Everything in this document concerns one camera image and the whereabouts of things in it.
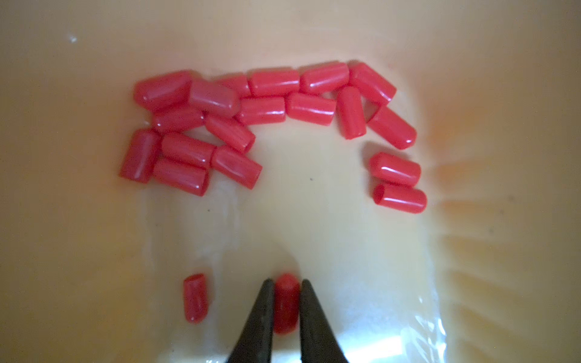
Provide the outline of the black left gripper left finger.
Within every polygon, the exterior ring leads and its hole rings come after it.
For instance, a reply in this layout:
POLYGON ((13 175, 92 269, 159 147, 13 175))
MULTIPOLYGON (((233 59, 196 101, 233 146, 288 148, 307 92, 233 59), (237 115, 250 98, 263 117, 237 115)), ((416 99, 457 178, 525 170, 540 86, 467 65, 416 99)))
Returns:
POLYGON ((272 361, 274 305, 275 282, 269 278, 263 282, 227 362, 269 363, 272 361))

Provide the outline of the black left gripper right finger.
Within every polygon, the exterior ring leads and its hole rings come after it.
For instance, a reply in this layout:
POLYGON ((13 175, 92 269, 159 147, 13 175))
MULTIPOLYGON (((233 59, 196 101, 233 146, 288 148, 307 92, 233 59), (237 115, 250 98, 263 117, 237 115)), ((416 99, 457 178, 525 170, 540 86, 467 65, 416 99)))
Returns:
POLYGON ((304 279, 301 284, 299 323, 302 363, 348 363, 313 285, 307 279, 304 279))

